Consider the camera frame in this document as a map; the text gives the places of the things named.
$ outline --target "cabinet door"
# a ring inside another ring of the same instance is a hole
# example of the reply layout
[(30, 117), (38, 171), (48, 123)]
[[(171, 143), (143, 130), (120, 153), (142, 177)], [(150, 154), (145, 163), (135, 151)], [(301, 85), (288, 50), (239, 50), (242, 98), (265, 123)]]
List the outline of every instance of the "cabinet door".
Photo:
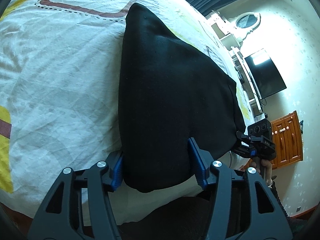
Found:
[(300, 127), (297, 127), (295, 115), (285, 118), (284, 122), (288, 138), (289, 160), (290, 162), (299, 161), (301, 159), (300, 143), (298, 141)]
[(278, 167), (289, 163), (289, 150), (286, 147), (287, 133), (286, 125), (284, 119), (279, 120), (278, 122), (273, 123), (274, 127), (274, 143), (276, 144), (277, 150), (277, 161)]
[[(273, 126), (273, 124), (271, 124), (271, 129), (272, 129), (272, 141), (274, 143), (276, 143), (276, 138), (275, 138), (275, 127)], [(272, 169), (275, 169), (278, 167), (278, 159), (277, 157), (271, 161), (272, 163)]]

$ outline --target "folded black clothing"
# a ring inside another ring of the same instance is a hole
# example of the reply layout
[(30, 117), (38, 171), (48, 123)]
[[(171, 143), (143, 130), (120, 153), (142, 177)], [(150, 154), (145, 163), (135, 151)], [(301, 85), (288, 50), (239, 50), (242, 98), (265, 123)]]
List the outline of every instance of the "folded black clothing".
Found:
[(141, 192), (193, 175), (188, 138), (218, 159), (245, 131), (236, 82), (139, 3), (126, 17), (118, 112), (124, 181)]

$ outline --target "tv screen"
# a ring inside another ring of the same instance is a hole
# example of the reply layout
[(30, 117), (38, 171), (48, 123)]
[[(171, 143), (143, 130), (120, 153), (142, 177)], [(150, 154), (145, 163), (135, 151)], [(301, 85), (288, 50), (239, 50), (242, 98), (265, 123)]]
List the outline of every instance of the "tv screen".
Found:
[(286, 85), (267, 52), (262, 49), (245, 58), (261, 99), (286, 89)]

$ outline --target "bed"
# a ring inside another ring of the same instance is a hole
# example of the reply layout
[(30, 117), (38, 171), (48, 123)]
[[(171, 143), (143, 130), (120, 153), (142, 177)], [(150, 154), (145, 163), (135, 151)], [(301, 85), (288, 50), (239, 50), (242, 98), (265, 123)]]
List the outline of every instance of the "bed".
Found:
[[(228, 51), (185, 0), (12, 0), (0, 18), (0, 202), (10, 209), (33, 218), (63, 168), (86, 169), (120, 149), (122, 39), (135, 2), (236, 81), (245, 124), (254, 123)], [(233, 169), (248, 161), (233, 153), (221, 160)], [(109, 196), (121, 225), (199, 192), (192, 177), (150, 193), (122, 183)]]

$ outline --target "silver bolt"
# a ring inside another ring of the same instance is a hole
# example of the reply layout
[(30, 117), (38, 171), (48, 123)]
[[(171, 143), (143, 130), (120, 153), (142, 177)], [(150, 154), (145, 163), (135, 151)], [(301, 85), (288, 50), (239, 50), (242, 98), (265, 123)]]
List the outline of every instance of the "silver bolt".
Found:
[(221, 167), (221, 166), (222, 166), (222, 163), (219, 162), (219, 161), (214, 161), (214, 162), (212, 162), (212, 164), (213, 164), (213, 166), (215, 166), (215, 167)]
[(98, 162), (97, 163), (97, 166), (99, 167), (99, 168), (102, 168), (102, 167), (105, 167), (107, 164), (106, 164), (106, 162), (104, 162), (104, 161), (101, 161), (101, 162)]
[(71, 169), (70, 168), (65, 168), (64, 170), (63, 170), (63, 173), (64, 174), (69, 174), (71, 172)]
[(257, 172), (257, 170), (253, 167), (249, 167), (248, 168), (248, 172), (251, 173), (251, 174), (255, 174)]

